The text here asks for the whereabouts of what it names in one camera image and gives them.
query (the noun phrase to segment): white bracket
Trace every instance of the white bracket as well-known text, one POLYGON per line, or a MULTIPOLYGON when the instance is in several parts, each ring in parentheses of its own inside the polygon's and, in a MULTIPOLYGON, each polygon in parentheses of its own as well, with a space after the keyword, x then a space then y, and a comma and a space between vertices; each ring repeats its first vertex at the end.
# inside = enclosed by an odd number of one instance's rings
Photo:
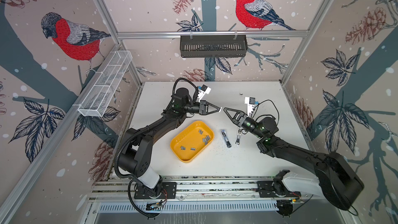
POLYGON ((250 114, 253 112, 254 107, 258 105, 258 101, 256 101, 256 98, 245 97, 245 104, 248 105, 248 116, 250 116, 250 114))
POLYGON ((205 85, 199 86, 198 89, 199 89, 198 101, 201 101, 202 98, 205 96, 205 94, 209 94, 209 92, 211 90, 210 87, 207 87, 205 85))

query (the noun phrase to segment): bird illustration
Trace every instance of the bird illustration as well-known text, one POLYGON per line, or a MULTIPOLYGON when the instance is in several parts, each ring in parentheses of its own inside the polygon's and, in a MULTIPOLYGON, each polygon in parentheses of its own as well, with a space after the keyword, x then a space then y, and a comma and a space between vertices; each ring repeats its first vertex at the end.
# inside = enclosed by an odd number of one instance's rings
POLYGON ((248 28, 259 28, 265 26, 279 25, 288 30, 294 30, 287 26, 272 9, 272 5, 265 0, 236 0, 236 17, 248 28))
POLYGON ((111 36, 85 24, 70 22, 54 12, 47 13, 42 18, 41 27, 45 37, 52 37, 69 57, 79 61, 89 61, 90 68, 86 71, 86 75, 90 71, 95 71, 91 68, 91 59, 97 53, 101 54, 101 42, 111 36))

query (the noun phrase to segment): white dot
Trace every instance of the white dot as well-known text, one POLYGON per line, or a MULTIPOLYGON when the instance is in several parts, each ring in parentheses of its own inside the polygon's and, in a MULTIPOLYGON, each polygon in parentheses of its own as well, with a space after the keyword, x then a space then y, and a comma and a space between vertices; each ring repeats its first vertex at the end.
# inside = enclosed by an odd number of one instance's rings
POLYGON ((64 174, 65 174, 65 168, 60 169, 60 170, 57 172, 57 177, 62 177, 64 174))

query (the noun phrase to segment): metal rail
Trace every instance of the metal rail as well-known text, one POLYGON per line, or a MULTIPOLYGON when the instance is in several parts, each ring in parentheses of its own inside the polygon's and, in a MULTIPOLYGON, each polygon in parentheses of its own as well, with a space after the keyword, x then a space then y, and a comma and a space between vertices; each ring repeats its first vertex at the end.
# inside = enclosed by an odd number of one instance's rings
POLYGON ((308 36, 308 30, 237 30, 237 31, 192 31, 192 32, 118 32, 117 38, 124 39, 159 39, 179 38, 180 36, 198 35, 246 35, 249 38, 278 38, 278 37, 301 37, 308 36))

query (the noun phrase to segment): white table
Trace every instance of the white table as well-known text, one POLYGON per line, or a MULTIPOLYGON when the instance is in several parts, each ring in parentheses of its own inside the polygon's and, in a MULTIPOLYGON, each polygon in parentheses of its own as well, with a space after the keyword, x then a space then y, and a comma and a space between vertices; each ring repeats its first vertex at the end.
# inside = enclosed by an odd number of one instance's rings
MULTIPOLYGON (((130 124, 131 128, 139 129, 161 117, 161 112, 171 99, 173 84, 174 82, 145 83, 130 124)), ((281 118, 278 125, 279 132, 275 135, 286 142, 308 149, 279 82, 195 82, 194 84, 205 84, 210 87, 210 94, 205 95, 203 100, 222 108, 247 112, 245 96, 255 97, 258 102, 271 99, 278 108, 281 118)), ((192 85, 179 82, 176 89, 180 87, 189 89, 190 95, 193 95, 192 85)), ((259 106, 256 116, 261 114, 272 114, 277 118, 277 112, 271 102, 259 106)), ((242 135, 240 145, 236 145, 237 130, 238 127, 229 120, 224 111, 207 116, 195 114, 154 144, 150 165, 161 176, 275 176, 283 169, 311 175, 310 172, 291 162, 261 154, 256 146, 258 138, 251 133, 242 135), (192 162, 183 163, 170 149, 170 141, 196 120, 205 122, 214 131, 215 138, 192 162), (226 130, 231 148, 226 147, 221 129, 226 130)))

